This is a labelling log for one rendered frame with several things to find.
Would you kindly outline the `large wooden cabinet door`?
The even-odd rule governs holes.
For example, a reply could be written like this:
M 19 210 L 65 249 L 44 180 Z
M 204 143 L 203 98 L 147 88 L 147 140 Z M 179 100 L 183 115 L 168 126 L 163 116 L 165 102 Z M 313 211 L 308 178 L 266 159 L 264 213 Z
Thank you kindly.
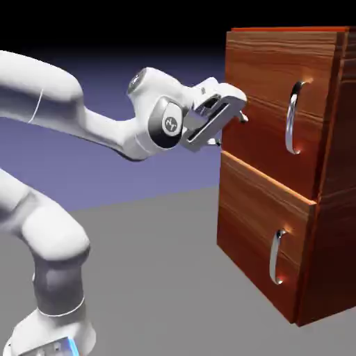
M 321 180 L 345 28 L 232 31 L 227 35 L 226 78 L 248 98 L 248 122 L 231 121 L 222 147 L 307 199 Z M 286 113 L 293 85 L 312 78 L 298 98 L 293 146 L 286 150 Z

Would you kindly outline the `small wooden cabinet door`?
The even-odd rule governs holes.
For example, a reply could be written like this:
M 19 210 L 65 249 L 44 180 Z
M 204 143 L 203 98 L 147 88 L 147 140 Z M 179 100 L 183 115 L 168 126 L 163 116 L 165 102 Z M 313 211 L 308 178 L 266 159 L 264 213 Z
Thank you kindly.
M 293 192 L 247 163 L 222 152 L 217 243 L 250 281 L 290 322 L 295 323 L 302 280 L 303 253 L 316 203 Z M 270 247 L 282 237 L 277 276 L 269 276 Z

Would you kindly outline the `brown wooden cabinet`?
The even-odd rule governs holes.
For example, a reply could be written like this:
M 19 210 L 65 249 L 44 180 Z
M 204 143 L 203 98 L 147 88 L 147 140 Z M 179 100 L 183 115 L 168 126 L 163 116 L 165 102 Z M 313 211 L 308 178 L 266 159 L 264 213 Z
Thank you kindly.
M 356 307 L 356 27 L 255 27 L 230 31 L 342 27 L 347 32 L 318 195 L 312 200 L 316 208 L 303 253 L 299 303 L 293 323 L 298 326 Z

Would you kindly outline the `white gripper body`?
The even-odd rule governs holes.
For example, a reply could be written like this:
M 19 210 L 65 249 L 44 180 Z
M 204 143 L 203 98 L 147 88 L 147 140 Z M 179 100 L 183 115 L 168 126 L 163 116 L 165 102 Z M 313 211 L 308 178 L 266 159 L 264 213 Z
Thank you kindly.
M 198 90 L 199 95 L 184 117 L 180 140 L 192 152 L 208 146 L 210 138 L 219 139 L 218 133 L 231 120 L 238 119 L 238 112 L 243 112 L 248 101 L 242 90 L 228 83 L 204 83 Z

